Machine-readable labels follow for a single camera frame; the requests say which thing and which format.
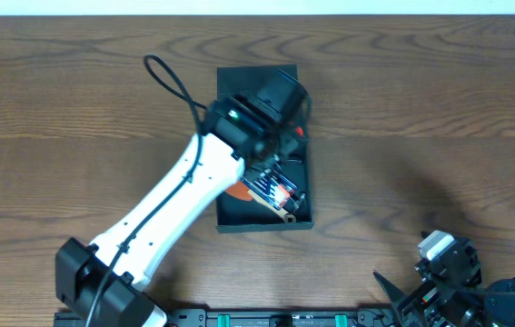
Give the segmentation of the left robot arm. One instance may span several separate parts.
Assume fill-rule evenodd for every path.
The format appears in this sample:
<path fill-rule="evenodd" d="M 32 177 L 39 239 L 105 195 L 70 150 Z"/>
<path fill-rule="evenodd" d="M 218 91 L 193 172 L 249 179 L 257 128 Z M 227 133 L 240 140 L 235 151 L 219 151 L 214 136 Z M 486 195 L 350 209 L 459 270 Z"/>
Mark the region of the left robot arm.
<path fill-rule="evenodd" d="M 303 95 L 280 102 L 226 96 L 213 102 L 182 156 L 118 223 L 88 244 L 69 239 L 55 256 L 57 298 L 88 326 L 163 326 L 144 289 L 165 255 L 222 193 L 244 195 L 291 219 L 297 186 L 281 172 L 305 140 Z"/>

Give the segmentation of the blue precision screwdriver set case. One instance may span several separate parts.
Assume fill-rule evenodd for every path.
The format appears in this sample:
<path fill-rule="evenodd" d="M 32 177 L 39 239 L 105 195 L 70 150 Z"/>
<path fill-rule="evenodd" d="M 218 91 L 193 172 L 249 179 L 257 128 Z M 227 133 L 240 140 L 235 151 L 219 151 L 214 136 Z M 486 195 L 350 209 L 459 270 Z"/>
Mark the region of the blue precision screwdriver set case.
<path fill-rule="evenodd" d="M 242 177 L 241 182 L 275 209 L 282 209 L 297 190 L 294 182 L 278 172 L 263 174 L 253 181 Z"/>

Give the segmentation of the orange scraper with wooden handle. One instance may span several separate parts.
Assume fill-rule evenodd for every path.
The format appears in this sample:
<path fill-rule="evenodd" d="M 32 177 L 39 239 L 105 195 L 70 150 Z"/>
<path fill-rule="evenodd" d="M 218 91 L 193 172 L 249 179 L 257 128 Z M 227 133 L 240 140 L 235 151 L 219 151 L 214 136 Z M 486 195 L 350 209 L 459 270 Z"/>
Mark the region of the orange scraper with wooden handle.
<path fill-rule="evenodd" d="M 273 213 L 275 213 L 280 219 L 282 219 L 285 223 L 296 223 L 296 217 L 287 212 L 285 209 L 276 209 L 271 204 L 267 203 L 260 195 L 252 191 L 248 186 L 246 186 L 242 182 L 237 182 L 229 187 L 226 191 L 230 196 L 237 198 L 242 201 L 255 201 L 259 205 L 269 209 Z"/>

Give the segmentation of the small claw hammer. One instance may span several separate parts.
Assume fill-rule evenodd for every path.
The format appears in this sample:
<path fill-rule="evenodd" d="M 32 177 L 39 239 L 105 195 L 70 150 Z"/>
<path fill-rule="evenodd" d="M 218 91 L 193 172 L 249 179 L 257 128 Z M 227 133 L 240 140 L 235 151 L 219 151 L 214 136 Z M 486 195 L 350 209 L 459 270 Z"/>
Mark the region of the small claw hammer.
<path fill-rule="evenodd" d="M 299 193 L 299 194 L 295 193 L 288 198 L 288 200 L 283 208 L 288 213 L 295 213 L 302 207 L 302 205 L 305 203 L 306 199 L 307 199 L 307 193 Z"/>

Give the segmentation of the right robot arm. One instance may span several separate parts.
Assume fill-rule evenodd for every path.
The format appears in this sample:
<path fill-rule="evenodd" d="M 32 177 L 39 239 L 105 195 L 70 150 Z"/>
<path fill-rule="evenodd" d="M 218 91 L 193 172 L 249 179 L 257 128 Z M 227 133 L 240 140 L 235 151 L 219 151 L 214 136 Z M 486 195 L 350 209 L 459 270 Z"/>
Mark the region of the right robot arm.
<path fill-rule="evenodd" d="M 407 294 L 374 272 L 397 326 L 515 326 L 515 277 L 482 285 L 477 250 L 468 238 L 434 231 L 418 244 L 414 269 L 422 284 Z"/>

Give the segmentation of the black gift box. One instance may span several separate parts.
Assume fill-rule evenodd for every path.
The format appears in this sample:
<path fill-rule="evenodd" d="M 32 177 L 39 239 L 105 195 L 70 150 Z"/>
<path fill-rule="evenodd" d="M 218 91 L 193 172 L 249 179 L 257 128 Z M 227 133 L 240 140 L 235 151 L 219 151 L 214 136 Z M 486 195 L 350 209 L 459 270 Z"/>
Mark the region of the black gift box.
<path fill-rule="evenodd" d="M 264 65 L 246 67 L 222 67 L 217 70 L 217 95 L 247 94 L 257 97 L 266 81 L 277 69 L 285 71 L 298 80 L 298 66 L 295 64 Z M 296 223 L 285 223 L 275 213 L 259 205 L 255 201 L 242 201 L 227 193 L 216 200 L 217 230 L 221 233 L 245 233 L 285 230 L 310 230 L 314 226 L 312 215 L 311 181 L 308 166 L 309 135 L 306 123 L 298 114 L 293 123 L 304 131 L 301 138 L 301 148 L 290 156 L 300 156 L 302 164 L 287 164 L 284 161 L 272 172 L 285 175 L 297 185 L 295 193 L 307 193 L 307 199 L 302 207 L 293 215 Z"/>

